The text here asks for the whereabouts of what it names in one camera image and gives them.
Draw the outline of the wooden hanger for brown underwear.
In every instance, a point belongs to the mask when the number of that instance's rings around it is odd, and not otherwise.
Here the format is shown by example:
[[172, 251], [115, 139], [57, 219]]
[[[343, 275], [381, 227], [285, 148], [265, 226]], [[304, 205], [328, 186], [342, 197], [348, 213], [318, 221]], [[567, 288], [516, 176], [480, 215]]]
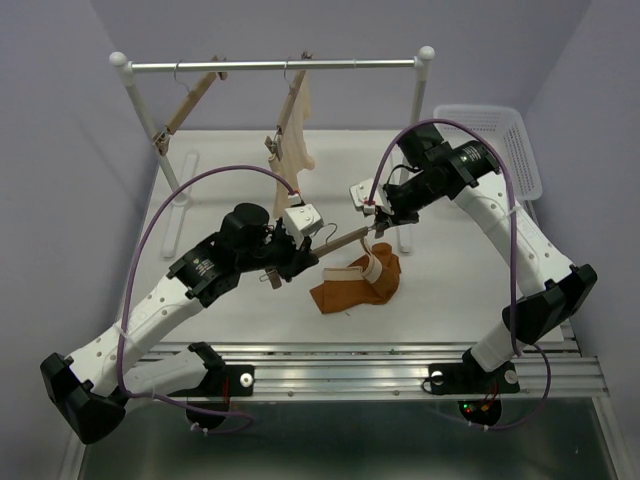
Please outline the wooden hanger for brown underwear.
[[[338, 249], [345, 247], [346, 245], [364, 239], [373, 230], [373, 225], [358, 228], [338, 237], [335, 240], [326, 240], [324, 244], [311, 249], [310, 253], [316, 258], [324, 257]], [[265, 273], [259, 277], [259, 281], [261, 283], [269, 282], [273, 290], [277, 290], [283, 285], [283, 279], [275, 269], [267, 269]]]

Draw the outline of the brown underwear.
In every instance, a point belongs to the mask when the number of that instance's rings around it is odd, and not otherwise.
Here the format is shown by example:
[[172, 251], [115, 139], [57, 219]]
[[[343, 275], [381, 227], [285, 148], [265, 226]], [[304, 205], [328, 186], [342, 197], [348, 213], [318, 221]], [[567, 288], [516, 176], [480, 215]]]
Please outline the brown underwear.
[[399, 257], [386, 242], [370, 246], [362, 239], [363, 255], [347, 267], [325, 268], [323, 281], [310, 290], [322, 314], [344, 312], [359, 305], [384, 305], [398, 291]]

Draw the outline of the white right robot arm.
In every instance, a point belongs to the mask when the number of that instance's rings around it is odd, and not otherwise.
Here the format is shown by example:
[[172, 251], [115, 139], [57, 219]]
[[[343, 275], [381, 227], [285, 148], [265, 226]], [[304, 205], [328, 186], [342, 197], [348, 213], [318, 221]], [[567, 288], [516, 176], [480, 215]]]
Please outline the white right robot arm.
[[416, 224], [420, 212], [448, 198], [481, 229], [509, 268], [509, 303], [498, 323], [457, 363], [432, 364], [423, 383], [433, 395], [482, 394], [492, 387], [509, 393], [518, 386], [505, 378], [512, 358], [570, 318], [593, 289], [597, 274], [554, 250], [515, 198], [506, 163], [479, 134], [452, 147], [438, 128], [441, 119], [420, 121], [391, 141], [408, 163], [411, 178], [400, 184], [374, 176], [363, 203], [378, 236], [392, 227]]

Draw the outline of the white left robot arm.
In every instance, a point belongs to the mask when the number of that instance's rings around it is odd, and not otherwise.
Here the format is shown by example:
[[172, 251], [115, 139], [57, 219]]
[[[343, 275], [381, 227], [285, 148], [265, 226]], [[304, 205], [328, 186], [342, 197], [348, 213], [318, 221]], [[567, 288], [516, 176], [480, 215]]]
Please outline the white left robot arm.
[[311, 236], [322, 225], [311, 204], [287, 208], [271, 224], [264, 208], [241, 203], [121, 320], [68, 356], [49, 355], [40, 365], [48, 397], [79, 440], [88, 445], [105, 438], [134, 400], [250, 395], [251, 386], [240, 378], [251, 369], [227, 366], [204, 342], [147, 367], [137, 363], [177, 326], [235, 289], [242, 274], [272, 270], [290, 281], [316, 265]]

